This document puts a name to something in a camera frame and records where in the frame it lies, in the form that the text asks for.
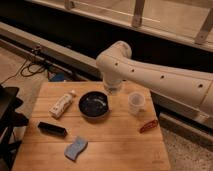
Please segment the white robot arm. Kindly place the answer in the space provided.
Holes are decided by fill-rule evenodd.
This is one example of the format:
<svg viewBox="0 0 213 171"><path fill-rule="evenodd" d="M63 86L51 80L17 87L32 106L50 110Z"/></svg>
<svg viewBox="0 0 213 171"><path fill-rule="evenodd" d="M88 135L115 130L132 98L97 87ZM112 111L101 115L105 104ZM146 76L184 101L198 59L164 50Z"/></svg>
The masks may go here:
<svg viewBox="0 0 213 171"><path fill-rule="evenodd" d="M129 80L177 103L213 115L213 74L138 62L131 59L131 47L117 41L96 58L106 91L121 89Z"/></svg>

